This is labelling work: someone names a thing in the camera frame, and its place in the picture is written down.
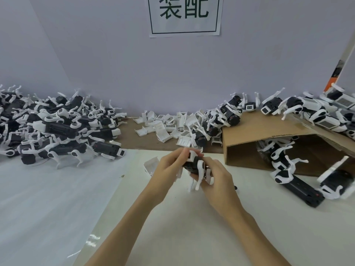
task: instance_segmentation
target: brown cardboard sheet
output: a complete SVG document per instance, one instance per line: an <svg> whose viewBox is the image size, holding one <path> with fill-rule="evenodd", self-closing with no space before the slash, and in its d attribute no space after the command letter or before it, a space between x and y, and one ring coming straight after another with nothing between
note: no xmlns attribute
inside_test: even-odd
<svg viewBox="0 0 355 266"><path fill-rule="evenodd" d="M319 176L344 155L355 153L355 142L341 134L307 125L293 117L265 116L259 111L243 114L241 123L223 128L224 160L227 165L274 170L256 149L256 141L267 138L299 135L294 147L287 150L293 158L308 160L298 163L296 174ZM355 159L349 158L341 167L355 174Z"/></svg>
<svg viewBox="0 0 355 266"><path fill-rule="evenodd" d="M177 139L171 138L165 143L160 142L157 139L156 133L150 133L145 136L139 137L135 130L140 130L144 123L137 124L133 119L128 118L124 120L127 124L121 124L119 129L121 130L121 135L117 137L115 141L122 144L122 148L125 149L145 149L145 150L165 150L174 151L179 148L176 143ZM214 143L211 145L211 141L207 142L207 146L203 149L204 153L223 153L223 148L220 144Z"/></svg>

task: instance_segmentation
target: paper sign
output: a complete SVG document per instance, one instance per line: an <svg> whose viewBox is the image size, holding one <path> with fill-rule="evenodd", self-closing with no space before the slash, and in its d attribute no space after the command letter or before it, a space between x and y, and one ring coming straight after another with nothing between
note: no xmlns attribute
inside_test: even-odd
<svg viewBox="0 0 355 266"><path fill-rule="evenodd" d="M146 0L150 37L219 35L223 0Z"/></svg>

